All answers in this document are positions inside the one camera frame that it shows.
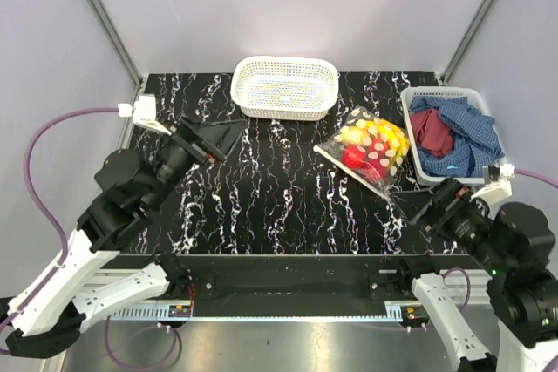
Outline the polka dot zip top bag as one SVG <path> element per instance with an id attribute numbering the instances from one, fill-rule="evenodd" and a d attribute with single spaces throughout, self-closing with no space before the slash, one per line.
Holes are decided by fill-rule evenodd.
<path id="1" fill-rule="evenodd" d="M 367 166 L 361 170 L 352 171 L 341 163 L 342 153 L 347 145 L 357 145 L 366 150 L 368 160 L 368 150 L 366 146 L 371 145 L 371 138 L 367 132 L 367 122 L 375 118 L 380 118 L 362 106 L 352 109 L 347 119 L 340 125 L 339 129 L 325 142 L 315 145 L 313 150 L 336 167 L 374 192 L 376 195 L 386 199 L 389 195 L 391 183 L 400 171 L 400 168 L 392 177 L 380 179 L 378 173 L 367 162 Z"/>

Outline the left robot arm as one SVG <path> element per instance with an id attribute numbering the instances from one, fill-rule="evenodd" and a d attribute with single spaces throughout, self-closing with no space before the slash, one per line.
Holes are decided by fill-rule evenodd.
<path id="1" fill-rule="evenodd" d="M 108 155 L 94 176 L 101 193 L 78 218 L 60 254 L 21 294 L 1 300 L 1 325 L 12 328 L 2 354 L 48 359 L 123 308 L 186 293 L 191 272 L 171 254 L 98 290 L 84 286 L 149 227 L 149 214 L 160 210 L 192 166 L 225 160 L 245 127 L 242 119 L 201 123 L 181 117 L 165 127 L 150 159 L 133 149 Z"/>

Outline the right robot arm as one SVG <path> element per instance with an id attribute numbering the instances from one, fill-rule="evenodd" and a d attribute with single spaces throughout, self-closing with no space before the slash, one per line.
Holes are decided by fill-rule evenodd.
<path id="1" fill-rule="evenodd" d="M 400 263 L 398 293 L 425 309 L 455 371 L 555 371 L 557 279 L 548 269 L 555 235 L 547 217 L 533 206 L 508 202 L 491 218 L 488 204 L 456 179 L 443 180 L 429 194 L 413 222 L 456 242 L 489 275 L 498 353 L 491 354 L 471 330 L 428 257 Z"/>

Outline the yellow fake banana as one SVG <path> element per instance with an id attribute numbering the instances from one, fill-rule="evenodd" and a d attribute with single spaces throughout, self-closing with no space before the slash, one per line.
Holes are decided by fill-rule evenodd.
<path id="1" fill-rule="evenodd" d="M 376 170 L 380 179 L 392 177 L 402 166 L 409 152 L 410 140 L 404 130 L 390 121 L 375 118 L 367 122 L 371 138 L 367 162 Z"/>

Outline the red fake apple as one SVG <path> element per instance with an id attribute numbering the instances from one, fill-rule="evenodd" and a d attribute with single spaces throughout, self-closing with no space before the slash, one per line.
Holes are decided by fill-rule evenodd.
<path id="1" fill-rule="evenodd" d="M 347 145 L 341 157 L 341 163 L 352 171 L 357 171 L 367 166 L 366 150 L 357 145 Z"/>

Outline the dark red cloth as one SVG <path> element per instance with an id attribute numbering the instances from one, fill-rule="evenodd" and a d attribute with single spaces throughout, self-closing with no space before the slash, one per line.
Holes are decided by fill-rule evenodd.
<path id="1" fill-rule="evenodd" d="M 452 129 L 441 119 L 439 111 L 428 109 L 411 115 L 415 144 L 437 158 L 454 148 Z"/>

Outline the white perforated plastic basket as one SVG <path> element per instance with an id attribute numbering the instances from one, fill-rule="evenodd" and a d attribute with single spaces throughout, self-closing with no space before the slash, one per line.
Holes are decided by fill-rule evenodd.
<path id="1" fill-rule="evenodd" d="M 322 59 L 252 56 L 236 67 L 230 96 L 251 118 L 319 121 L 337 102 L 336 67 Z"/>

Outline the blue checkered cloth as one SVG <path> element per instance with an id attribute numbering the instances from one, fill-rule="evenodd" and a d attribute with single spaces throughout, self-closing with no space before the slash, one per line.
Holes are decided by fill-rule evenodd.
<path id="1" fill-rule="evenodd" d="M 504 157 L 493 128 L 494 119 L 469 105 L 465 97 L 413 98 L 411 115 L 428 109 L 438 110 L 441 119 L 452 129 L 454 148 L 445 157 L 437 158 L 417 146 L 425 174 L 433 177 L 479 177 L 484 166 Z"/>

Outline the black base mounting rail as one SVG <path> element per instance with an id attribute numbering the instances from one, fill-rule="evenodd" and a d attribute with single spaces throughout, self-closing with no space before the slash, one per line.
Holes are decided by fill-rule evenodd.
<path id="1" fill-rule="evenodd" d="M 385 314 L 384 281 L 404 256 L 182 255 L 194 280 L 194 318 L 363 319 Z"/>

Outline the left aluminium frame post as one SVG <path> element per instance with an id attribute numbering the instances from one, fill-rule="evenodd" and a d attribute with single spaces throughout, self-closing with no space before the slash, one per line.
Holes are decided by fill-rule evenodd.
<path id="1" fill-rule="evenodd" d="M 109 44 L 122 64 L 126 75 L 132 81 L 134 87 L 138 89 L 143 82 L 143 76 L 133 62 L 132 56 L 127 50 L 121 36 L 119 35 L 112 19 L 110 18 L 102 0 L 86 0 L 93 15 L 96 17 L 101 29 L 105 33 Z"/>

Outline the aluminium frame post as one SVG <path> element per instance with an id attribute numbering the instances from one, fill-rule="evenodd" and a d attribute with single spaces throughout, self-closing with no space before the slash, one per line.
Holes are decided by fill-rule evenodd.
<path id="1" fill-rule="evenodd" d="M 456 50 L 452 54 L 448 65 L 439 74 L 439 81 L 442 85 L 448 85 L 453 76 L 456 74 L 467 53 L 472 47 L 475 38 L 479 35 L 484 22 L 487 20 L 493 7 L 496 5 L 496 2 L 497 0 L 481 0 L 478 8 L 473 14 L 473 18 L 466 27 Z"/>
<path id="2" fill-rule="evenodd" d="M 96 17 L 101 29 L 105 33 L 109 44 L 122 64 L 126 75 L 132 81 L 134 87 L 138 89 L 143 82 L 143 76 L 133 62 L 132 56 L 127 50 L 121 36 L 119 35 L 112 19 L 110 18 L 102 0 L 86 0 L 93 15 Z"/>

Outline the right aluminium frame post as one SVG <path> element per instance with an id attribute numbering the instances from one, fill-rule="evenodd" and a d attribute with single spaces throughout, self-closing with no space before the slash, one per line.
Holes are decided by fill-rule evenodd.
<path id="1" fill-rule="evenodd" d="M 466 27 L 456 50 L 452 54 L 448 65 L 439 74 L 439 81 L 442 85 L 448 85 L 453 76 L 456 74 L 467 53 L 472 47 L 475 38 L 479 35 L 484 22 L 487 20 L 493 7 L 496 5 L 496 2 L 497 0 L 481 0 L 478 8 L 473 14 L 473 18 Z"/>

